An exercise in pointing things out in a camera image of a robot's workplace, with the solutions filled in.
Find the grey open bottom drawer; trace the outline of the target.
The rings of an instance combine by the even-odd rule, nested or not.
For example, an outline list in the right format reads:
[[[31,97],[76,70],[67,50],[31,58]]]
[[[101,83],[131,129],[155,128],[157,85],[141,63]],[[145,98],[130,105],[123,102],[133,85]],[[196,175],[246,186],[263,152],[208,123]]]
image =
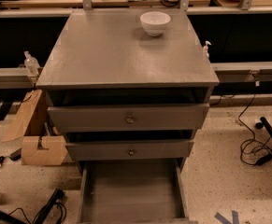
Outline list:
[[[198,224],[173,159],[83,164],[77,224]]]

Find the clear sanitizer bottle left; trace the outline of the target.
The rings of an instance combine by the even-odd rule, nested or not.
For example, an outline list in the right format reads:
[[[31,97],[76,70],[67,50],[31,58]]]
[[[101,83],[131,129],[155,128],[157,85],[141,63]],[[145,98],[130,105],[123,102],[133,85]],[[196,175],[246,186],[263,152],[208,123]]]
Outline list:
[[[28,72],[32,75],[38,74],[38,69],[40,65],[35,57],[33,57],[28,51],[24,52],[25,60],[24,65],[27,68]]]

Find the grey middle drawer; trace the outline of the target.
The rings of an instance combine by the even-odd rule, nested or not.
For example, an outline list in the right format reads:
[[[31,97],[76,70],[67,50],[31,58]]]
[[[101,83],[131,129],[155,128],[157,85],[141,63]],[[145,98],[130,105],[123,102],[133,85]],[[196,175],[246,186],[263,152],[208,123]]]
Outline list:
[[[82,142],[65,147],[74,161],[187,158],[193,140]]]

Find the grey top drawer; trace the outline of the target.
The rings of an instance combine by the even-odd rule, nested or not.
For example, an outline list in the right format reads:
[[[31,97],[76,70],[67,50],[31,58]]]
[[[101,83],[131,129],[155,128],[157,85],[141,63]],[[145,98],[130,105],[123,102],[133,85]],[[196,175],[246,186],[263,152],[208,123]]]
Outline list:
[[[60,133],[193,130],[203,126],[208,104],[54,106]]]

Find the black power strip left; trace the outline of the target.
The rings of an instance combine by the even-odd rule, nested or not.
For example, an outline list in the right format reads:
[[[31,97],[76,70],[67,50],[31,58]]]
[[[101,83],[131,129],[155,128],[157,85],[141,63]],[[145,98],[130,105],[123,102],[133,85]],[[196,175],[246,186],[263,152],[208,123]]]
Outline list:
[[[43,224],[54,205],[58,206],[61,212],[61,215],[55,224],[61,224],[66,217],[66,209],[62,203],[58,203],[58,200],[61,200],[63,197],[64,192],[61,189],[56,189],[50,196],[48,202],[37,213],[35,219],[33,220],[33,224]]]

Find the cardboard piece on floor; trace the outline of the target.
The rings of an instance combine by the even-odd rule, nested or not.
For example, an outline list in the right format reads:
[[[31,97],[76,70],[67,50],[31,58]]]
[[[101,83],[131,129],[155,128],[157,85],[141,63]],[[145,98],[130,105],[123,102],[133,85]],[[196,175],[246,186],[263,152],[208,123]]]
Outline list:
[[[21,146],[23,165],[61,165],[67,155],[62,136],[24,136]]]

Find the grey drawer cabinet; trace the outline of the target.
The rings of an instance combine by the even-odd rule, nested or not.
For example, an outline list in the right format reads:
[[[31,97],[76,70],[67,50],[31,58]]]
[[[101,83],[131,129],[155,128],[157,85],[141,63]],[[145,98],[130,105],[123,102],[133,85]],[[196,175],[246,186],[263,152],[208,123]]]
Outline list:
[[[187,15],[158,37],[138,9],[73,12],[36,83],[54,106],[208,104],[219,80]],[[193,130],[62,133],[66,143],[193,140]]]

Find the white ceramic bowl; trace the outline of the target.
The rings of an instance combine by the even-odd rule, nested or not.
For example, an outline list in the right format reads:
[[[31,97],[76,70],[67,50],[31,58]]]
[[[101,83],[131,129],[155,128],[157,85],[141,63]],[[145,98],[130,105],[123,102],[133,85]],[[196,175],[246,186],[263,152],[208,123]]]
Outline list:
[[[142,14],[140,22],[148,35],[159,36],[165,31],[168,23],[171,22],[171,17],[163,12],[151,11]]]

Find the white pump bottle right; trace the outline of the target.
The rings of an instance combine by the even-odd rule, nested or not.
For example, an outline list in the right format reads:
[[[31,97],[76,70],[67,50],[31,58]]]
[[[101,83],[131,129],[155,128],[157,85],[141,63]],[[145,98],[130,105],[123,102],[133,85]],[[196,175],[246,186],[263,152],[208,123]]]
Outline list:
[[[206,54],[206,56],[209,58],[208,49],[211,46],[211,43],[209,41],[205,41],[205,46],[203,47],[203,51]]]

